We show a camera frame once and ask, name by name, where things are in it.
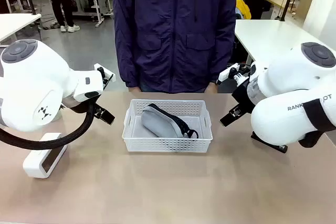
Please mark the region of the person's left hand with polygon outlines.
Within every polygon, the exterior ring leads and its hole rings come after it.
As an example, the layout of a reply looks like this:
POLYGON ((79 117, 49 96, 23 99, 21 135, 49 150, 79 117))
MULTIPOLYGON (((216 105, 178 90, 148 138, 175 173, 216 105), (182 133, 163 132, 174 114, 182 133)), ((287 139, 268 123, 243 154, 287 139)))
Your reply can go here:
POLYGON ((207 86, 207 88, 205 89, 204 93, 217 94, 218 93, 218 86, 215 83, 210 82, 209 85, 207 86))

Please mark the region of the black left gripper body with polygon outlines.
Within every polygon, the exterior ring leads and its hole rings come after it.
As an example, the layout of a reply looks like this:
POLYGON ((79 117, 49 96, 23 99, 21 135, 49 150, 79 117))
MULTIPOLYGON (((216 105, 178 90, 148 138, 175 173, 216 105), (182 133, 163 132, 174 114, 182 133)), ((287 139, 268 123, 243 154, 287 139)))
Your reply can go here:
POLYGON ((69 95, 62 99, 62 105, 71 109, 72 111, 82 114, 91 111, 92 114, 96 113, 96 101, 99 99, 100 95, 97 95, 93 98, 89 98, 88 100, 78 102, 74 99, 72 95, 69 95))

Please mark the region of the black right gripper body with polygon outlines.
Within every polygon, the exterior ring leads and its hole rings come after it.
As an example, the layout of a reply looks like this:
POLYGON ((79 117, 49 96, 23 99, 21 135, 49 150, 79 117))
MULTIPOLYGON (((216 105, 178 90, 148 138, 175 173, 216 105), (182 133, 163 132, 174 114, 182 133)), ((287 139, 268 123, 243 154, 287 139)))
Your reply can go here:
POLYGON ((232 97, 238 103, 234 109, 239 110, 240 112, 252 112, 255 107, 247 93, 248 84, 249 79, 240 84, 232 93, 232 97))

